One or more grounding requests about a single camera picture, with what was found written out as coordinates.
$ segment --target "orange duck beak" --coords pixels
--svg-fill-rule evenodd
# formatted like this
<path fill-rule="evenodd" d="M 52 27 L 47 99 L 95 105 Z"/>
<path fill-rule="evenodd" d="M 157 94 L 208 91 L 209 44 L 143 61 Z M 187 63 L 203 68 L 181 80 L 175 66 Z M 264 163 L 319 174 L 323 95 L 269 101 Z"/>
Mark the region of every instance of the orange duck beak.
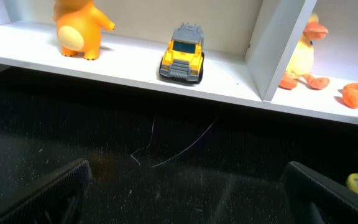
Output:
<path fill-rule="evenodd" d="M 321 40 L 328 34 L 328 30 L 318 22 L 309 22 L 303 33 L 310 40 Z"/>

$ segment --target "car windshield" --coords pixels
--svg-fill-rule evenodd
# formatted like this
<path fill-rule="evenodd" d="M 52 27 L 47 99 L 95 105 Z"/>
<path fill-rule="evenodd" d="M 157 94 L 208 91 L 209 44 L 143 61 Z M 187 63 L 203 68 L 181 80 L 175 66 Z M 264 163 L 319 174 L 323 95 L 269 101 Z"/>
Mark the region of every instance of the car windshield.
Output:
<path fill-rule="evenodd" d="M 196 45 L 195 44 L 187 44 L 187 43 L 183 43 L 183 42 L 179 42 L 179 41 L 174 41 L 173 42 L 173 50 L 194 54 L 196 52 Z"/>

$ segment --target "white shelf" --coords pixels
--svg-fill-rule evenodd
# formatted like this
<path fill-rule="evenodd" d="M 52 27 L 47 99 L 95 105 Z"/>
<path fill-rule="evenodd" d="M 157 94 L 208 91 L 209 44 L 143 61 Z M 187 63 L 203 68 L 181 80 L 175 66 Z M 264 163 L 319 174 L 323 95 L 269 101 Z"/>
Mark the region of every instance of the white shelf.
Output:
<path fill-rule="evenodd" d="M 272 107 L 289 106 L 290 113 L 358 124 L 358 109 L 350 109 L 342 99 L 342 89 L 354 80 L 329 77 L 330 84 L 323 90 L 311 90 L 299 83 L 293 90 L 278 88 Z"/>
<path fill-rule="evenodd" d="M 14 22 L 0 26 L 0 64 L 238 105 L 261 104 L 241 56 L 205 51 L 199 85 L 161 80 L 157 72 L 167 43 L 103 34 L 100 58 L 87 61 L 83 55 L 60 54 L 55 26 Z"/>

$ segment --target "yellow toy truck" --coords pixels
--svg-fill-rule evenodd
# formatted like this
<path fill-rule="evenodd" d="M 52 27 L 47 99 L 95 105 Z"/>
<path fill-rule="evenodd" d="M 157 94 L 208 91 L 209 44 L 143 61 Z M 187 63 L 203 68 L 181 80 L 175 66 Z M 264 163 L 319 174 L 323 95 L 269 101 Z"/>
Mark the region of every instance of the yellow toy truck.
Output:
<path fill-rule="evenodd" d="M 200 83 L 204 73 L 204 32 L 201 26 L 182 24 L 173 32 L 160 65 L 160 75 Z"/>

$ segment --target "toy car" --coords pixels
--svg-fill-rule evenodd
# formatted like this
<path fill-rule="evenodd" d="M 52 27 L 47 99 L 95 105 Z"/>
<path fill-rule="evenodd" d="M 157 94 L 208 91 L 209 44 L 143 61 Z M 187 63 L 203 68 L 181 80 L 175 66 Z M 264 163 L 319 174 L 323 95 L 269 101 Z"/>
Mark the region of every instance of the toy car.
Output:
<path fill-rule="evenodd" d="M 173 32 L 160 65 L 160 75 L 200 83 L 204 73 L 204 32 L 200 26 L 182 24 Z"/>

